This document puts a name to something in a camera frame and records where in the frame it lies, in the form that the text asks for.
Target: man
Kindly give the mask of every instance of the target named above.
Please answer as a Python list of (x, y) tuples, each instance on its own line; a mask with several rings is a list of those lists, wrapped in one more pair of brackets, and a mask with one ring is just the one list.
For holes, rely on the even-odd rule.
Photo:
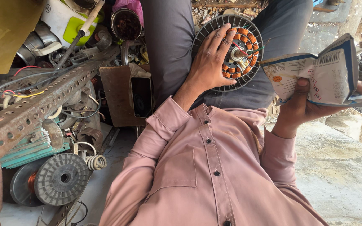
[[(263, 136), (258, 127), (274, 92), (262, 70), (239, 90), (208, 91), (235, 83), (221, 73), (230, 24), (205, 39), (191, 66), (190, 0), (142, 6), (162, 104), (113, 181), (100, 225), (327, 225), (296, 187), (295, 135), (300, 124), (346, 108), (310, 103), (301, 78)], [(264, 40), (272, 38), (264, 59), (297, 52), (311, 13), (311, 0), (271, 2), (253, 20)]]

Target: barcode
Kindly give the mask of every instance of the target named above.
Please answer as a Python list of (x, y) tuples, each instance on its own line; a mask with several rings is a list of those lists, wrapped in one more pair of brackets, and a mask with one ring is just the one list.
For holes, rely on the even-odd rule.
[(332, 53), (330, 55), (327, 55), (327, 56), (323, 56), (321, 58), (318, 58), (316, 60), (313, 61), (313, 64), (314, 65), (319, 65), (319, 64), (327, 64), (327, 63), (330, 63), (330, 62), (334, 62), (334, 61), (337, 61), (340, 59), (339, 57), (339, 53), (340, 52), (336, 52), (336, 53)]

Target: shirt pocket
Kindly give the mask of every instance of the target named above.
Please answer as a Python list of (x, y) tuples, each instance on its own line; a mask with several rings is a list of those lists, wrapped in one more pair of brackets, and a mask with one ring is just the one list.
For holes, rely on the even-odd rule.
[(152, 189), (145, 199), (145, 202), (159, 189), (177, 186), (196, 187), (196, 169), (193, 149), (174, 155), (163, 164), (158, 164)]

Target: hand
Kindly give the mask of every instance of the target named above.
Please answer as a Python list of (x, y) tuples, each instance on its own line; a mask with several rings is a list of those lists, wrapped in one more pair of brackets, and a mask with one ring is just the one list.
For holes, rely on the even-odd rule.
[[(309, 85), (308, 79), (298, 79), (293, 98), (280, 106), (280, 114), (272, 130), (273, 134), (281, 138), (293, 138), (296, 136), (299, 125), (349, 108), (321, 106), (307, 101)], [(356, 91), (362, 95), (361, 81), (358, 82)]]
[(237, 81), (223, 77), (222, 65), (229, 51), (236, 31), (231, 31), (222, 39), (230, 28), (230, 23), (212, 31), (202, 42), (192, 63), (188, 77), (174, 95), (174, 101), (185, 111), (204, 91), (219, 86), (233, 85)]

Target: pink plastic bag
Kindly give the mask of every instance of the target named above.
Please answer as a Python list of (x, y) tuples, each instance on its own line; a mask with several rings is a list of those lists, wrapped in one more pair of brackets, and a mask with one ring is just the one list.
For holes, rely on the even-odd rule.
[(144, 27), (142, 5), (139, 0), (117, 0), (113, 5), (113, 12), (120, 8), (128, 8), (134, 11), (139, 17), (140, 24)]

